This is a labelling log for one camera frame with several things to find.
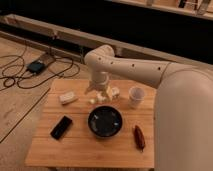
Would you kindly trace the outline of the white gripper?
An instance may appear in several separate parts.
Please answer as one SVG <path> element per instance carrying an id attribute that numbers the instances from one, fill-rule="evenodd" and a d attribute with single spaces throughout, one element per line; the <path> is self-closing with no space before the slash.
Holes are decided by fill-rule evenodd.
<path id="1" fill-rule="evenodd" d="M 108 88 L 109 75 L 107 72 L 92 71 L 89 86 L 86 88 L 85 93 L 91 91 L 105 91 Z M 109 87 L 107 89 L 107 96 L 110 100 L 118 98 L 120 90 L 118 87 Z M 101 93 L 96 95 L 98 103 L 106 102 L 106 97 Z"/>

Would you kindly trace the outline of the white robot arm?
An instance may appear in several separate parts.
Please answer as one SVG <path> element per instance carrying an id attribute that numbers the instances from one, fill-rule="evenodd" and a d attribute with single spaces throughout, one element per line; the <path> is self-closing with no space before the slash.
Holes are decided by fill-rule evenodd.
<path id="1" fill-rule="evenodd" d="M 213 71 L 169 61 L 117 58 L 102 45 L 84 57 L 89 88 L 104 90 L 109 75 L 156 89 L 155 171 L 213 171 Z"/>

